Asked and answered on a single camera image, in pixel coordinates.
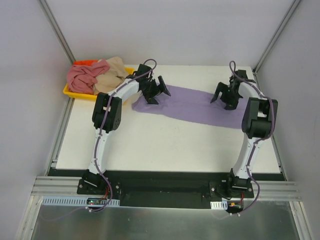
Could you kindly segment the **purple t shirt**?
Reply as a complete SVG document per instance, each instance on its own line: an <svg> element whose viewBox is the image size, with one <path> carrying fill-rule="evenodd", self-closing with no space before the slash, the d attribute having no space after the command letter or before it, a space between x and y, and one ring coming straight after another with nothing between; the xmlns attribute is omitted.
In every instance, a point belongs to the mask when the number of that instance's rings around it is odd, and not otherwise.
<svg viewBox="0 0 320 240"><path fill-rule="evenodd" d="M170 96L164 93L155 97L158 104L148 104L140 96L132 104L139 113L163 115L172 119L210 126L240 129L247 102L240 99L235 110L226 110L221 100L211 103L212 93L178 86L168 86Z"/></svg>

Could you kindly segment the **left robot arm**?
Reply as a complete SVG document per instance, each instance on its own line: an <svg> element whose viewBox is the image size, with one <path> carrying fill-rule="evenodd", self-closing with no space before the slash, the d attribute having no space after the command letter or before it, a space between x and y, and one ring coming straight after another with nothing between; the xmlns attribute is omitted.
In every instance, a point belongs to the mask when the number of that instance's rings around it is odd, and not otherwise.
<svg viewBox="0 0 320 240"><path fill-rule="evenodd" d="M138 69L126 77L123 83L108 93L97 95L92 122L95 128L95 144L89 166L81 178L94 194L99 195L110 184L104 173L107 169L107 156L111 138L122 120L122 105L131 96L141 92L148 105L157 105L160 94L170 96L163 77L153 77L154 68L140 64Z"/></svg>

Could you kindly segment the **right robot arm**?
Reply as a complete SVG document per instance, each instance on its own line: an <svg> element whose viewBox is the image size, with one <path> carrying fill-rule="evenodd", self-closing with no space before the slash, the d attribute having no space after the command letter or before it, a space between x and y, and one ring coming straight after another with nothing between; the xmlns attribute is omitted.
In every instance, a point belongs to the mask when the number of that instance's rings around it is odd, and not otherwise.
<svg viewBox="0 0 320 240"><path fill-rule="evenodd" d="M240 99L247 101L241 122L244 137L238 159L227 180L214 188L217 196L227 200L252 189L252 168L262 144L274 133L278 111L278 101L264 95L256 82L248 79L245 70L232 69L231 72L229 84L219 82L210 101L221 100L228 111L235 110Z"/></svg>

